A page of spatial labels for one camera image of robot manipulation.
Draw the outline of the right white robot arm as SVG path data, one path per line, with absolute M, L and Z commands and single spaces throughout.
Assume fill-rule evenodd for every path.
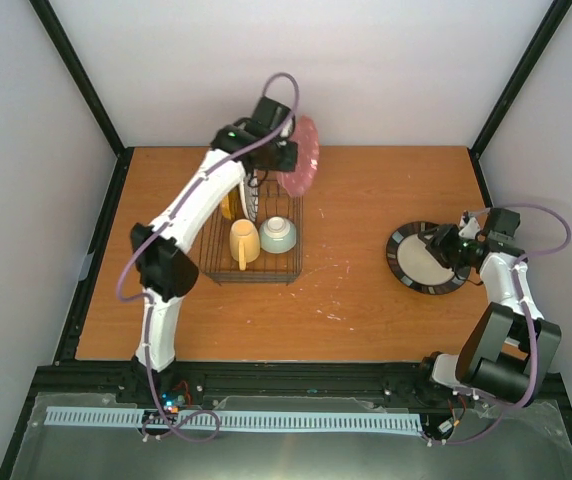
M 528 255 L 514 245 L 520 214 L 489 208 L 480 224 L 466 212 L 460 223 L 418 234 L 441 267 L 474 269 L 488 306 L 457 355 L 434 353 L 430 380 L 456 393 L 488 394 L 517 408 L 529 405 L 561 342 L 560 328 L 544 319 L 527 280 Z

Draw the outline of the left black frame post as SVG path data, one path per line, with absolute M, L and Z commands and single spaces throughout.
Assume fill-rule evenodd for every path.
M 119 157 L 126 148 L 51 2 L 48 0 L 30 0 L 29 3 L 87 104 L 105 140 L 113 153 Z

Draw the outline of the yellow ceramic mug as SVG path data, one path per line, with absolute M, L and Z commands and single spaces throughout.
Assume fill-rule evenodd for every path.
M 229 248 L 240 271 L 258 259 L 261 251 L 260 237 L 255 225 L 247 219 L 232 223 L 229 233 Z

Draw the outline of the black striped plate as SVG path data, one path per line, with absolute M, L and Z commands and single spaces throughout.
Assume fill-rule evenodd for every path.
M 470 267 L 456 272 L 442 267 L 428 252 L 420 233 L 438 224 L 414 221 L 398 227 L 388 238 L 385 253 L 388 266 L 397 280 L 421 294 L 445 295 L 462 287 L 471 274 Z

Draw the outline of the black aluminium frame rail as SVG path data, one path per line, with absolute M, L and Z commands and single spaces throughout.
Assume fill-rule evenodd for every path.
M 158 396 L 187 392 L 209 407 L 228 396 L 354 397 L 377 406 L 442 409 L 463 394 L 428 380 L 417 363 L 174 362 L 149 382 L 130 361 L 62 361 L 36 370 L 29 393 L 111 393 L 122 403 L 152 404 Z

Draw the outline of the right black frame post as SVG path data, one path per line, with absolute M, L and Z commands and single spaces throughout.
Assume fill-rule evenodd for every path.
M 550 3 L 479 134 L 469 148 L 473 160 L 480 160 L 571 7 L 572 0 L 554 0 Z

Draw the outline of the pink polka dot plate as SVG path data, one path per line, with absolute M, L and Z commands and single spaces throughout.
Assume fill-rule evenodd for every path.
M 276 180 L 291 198 L 302 197 L 312 186 L 320 158 L 319 134 L 314 121 L 302 115 L 291 140 L 297 144 L 297 163 L 293 172 L 278 172 Z

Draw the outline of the black frame post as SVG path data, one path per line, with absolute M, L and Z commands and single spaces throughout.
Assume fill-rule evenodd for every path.
M 48 0 L 30 0 L 29 3 L 87 104 L 105 140 L 113 153 L 119 157 L 126 148 L 51 2 Z
M 550 3 L 479 134 L 469 148 L 473 160 L 480 160 L 571 7 L 572 0 L 554 0 Z

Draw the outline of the white blue striped plate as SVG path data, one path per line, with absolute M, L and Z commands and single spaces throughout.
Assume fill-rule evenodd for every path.
M 259 180 L 256 175 L 247 175 L 240 183 L 238 190 L 245 218 L 255 223 L 258 217 L 260 199 Z

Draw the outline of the light green ceramic bowl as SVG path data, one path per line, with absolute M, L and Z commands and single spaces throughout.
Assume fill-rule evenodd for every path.
M 260 229 L 260 246 L 269 254 L 284 254 L 297 244 L 297 229 L 294 223 L 281 216 L 266 219 Z

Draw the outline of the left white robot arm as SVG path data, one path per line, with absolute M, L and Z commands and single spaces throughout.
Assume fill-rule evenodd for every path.
M 199 168 L 166 210 L 131 229 L 132 264 L 146 302 L 135 357 L 149 368 L 138 388 L 150 401 L 163 402 L 174 390 L 174 378 L 164 369 L 175 360 L 181 304 L 199 276 L 188 256 L 197 234 L 224 197 L 255 171 L 295 168 L 297 146 L 290 140 L 295 123 L 292 108 L 262 96 L 251 116 L 217 131 Z

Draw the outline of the grey wire dish rack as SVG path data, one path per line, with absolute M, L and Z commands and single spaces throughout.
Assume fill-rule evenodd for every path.
M 273 174 L 256 174 L 247 190 L 231 191 L 197 236 L 192 253 L 203 274 L 218 284 L 289 284 L 303 265 L 303 199 L 293 198 Z M 235 221 L 253 222 L 260 239 L 259 255 L 240 269 L 231 253 Z

